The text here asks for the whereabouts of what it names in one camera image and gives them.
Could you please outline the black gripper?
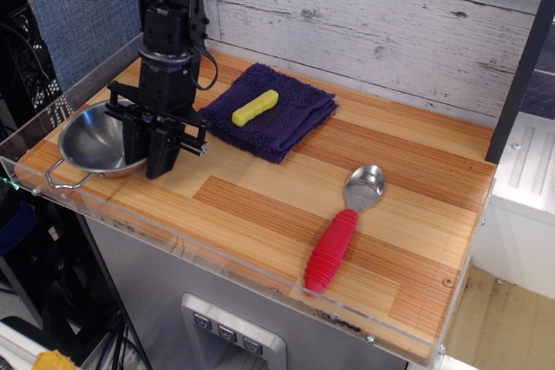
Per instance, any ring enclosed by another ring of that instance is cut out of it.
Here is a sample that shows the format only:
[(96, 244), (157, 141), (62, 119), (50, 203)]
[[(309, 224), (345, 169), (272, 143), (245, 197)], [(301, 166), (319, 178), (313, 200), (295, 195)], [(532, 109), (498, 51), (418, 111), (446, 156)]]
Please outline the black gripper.
[(201, 58), (197, 51), (141, 51), (140, 58), (138, 86), (108, 84), (106, 113), (122, 121), (126, 163), (147, 156), (147, 178), (157, 179), (173, 169), (180, 149), (206, 152), (208, 122), (193, 108)]

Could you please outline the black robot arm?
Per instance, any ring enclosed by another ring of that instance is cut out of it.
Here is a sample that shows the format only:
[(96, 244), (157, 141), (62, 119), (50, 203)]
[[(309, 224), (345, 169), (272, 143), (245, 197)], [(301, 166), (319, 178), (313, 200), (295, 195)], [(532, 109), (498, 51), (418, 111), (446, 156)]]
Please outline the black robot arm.
[(107, 115), (123, 126), (128, 164), (147, 162), (147, 178), (170, 172), (181, 150), (206, 152), (209, 123), (193, 105), (209, 20), (204, 0), (139, 0), (143, 34), (136, 87), (112, 81)]

